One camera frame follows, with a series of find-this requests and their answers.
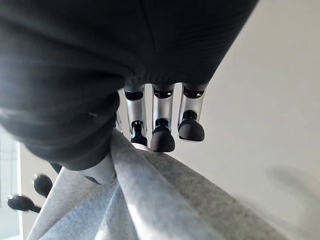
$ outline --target gray felt cloth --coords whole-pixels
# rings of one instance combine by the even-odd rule
[[[113,132],[106,185],[63,168],[28,240],[285,239],[181,162],[135,147]]]

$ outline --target window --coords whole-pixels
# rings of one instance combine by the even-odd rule
[[[21,213],[7,205],[20,192],[19,144],[0,128],[0,240],[20,238]]]

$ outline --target black cloth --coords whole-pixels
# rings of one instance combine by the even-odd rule
[[[72,170],[109,151],[124,85],[207,83],[257,0],[2,0],[0,123]]]

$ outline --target robotic finger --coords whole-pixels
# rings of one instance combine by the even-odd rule
[[[152,85],[152,139],[155,152],[172,152],[175,140],[171,135],[175,85]]]
[[[148,146],[145,86],[125,86],[129,130],[131,143]]]
[[[205,131],[199,120],[207,85],[182,84],[178,118],[178,133],[182,140],[201,142],[205,139]]]

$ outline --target black rubber fingertip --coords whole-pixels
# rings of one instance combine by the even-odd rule
[[[175,150],[176,144],[170,131],[165,126],[159,126],[153,131],[150,148],[157,153],[168,153]]]
[[[204,128],[192,119],[184,120],[178,128],[178,132],[179,138],[182,140],[202,142],[205,139]]]

